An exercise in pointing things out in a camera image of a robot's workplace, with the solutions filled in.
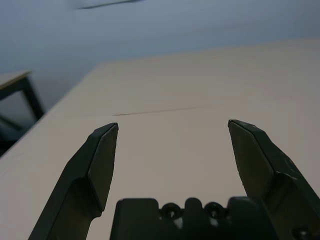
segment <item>table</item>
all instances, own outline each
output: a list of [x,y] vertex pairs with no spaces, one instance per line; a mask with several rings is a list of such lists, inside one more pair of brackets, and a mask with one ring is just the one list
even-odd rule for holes
[[0,235],[27,239],[67,161],[118,122],[112,184],[88,240],[108,239],[116,203],[244,196],[227,123],[265,130],[320,195],[320,39],[210,49],[97,66],[0,161]]
[[21,71],[0,74],[0,100],[22,91],[34,117],[39,120],[44,111],[29,81],[30,73],[30,71]]

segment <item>gray wall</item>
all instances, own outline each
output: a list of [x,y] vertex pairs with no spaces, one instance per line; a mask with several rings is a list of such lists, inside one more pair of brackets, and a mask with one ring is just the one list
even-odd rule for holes
[[[319,36],[319,12],[319,0],[3,0],[0,73],[32,70],[48,110],[99,62]],[[0,102],[0,114],[32,124],[22,101]]]

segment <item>black metal frame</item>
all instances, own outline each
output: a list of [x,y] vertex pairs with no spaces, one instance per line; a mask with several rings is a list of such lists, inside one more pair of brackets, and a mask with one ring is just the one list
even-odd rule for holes
[[18,91],[23,92],[35,119],[39,120],[44,115],[44,111],[27,76],[0,89],[0,101]]

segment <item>dark table leg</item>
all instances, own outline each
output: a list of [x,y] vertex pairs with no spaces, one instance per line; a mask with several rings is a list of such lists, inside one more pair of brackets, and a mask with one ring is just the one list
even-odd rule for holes
[[22,89],[23,95],[28,101],[35,118],[39,120],[44,115],[43,108],[41,107],[40,102],[38,101],[38,98],[29,82],[29,79],[26,77],[22,81],[24,82],[24,87]]

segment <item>white table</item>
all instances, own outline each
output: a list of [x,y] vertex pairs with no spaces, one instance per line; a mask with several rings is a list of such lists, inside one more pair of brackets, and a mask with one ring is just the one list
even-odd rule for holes
[[320,195],[320,39],[102,64],[0,160],[0,238],[27,239],[67,161],[118,122],[111,189],[88,240],[109,238],[116,202],[243,196],[227,128],[265,130]]

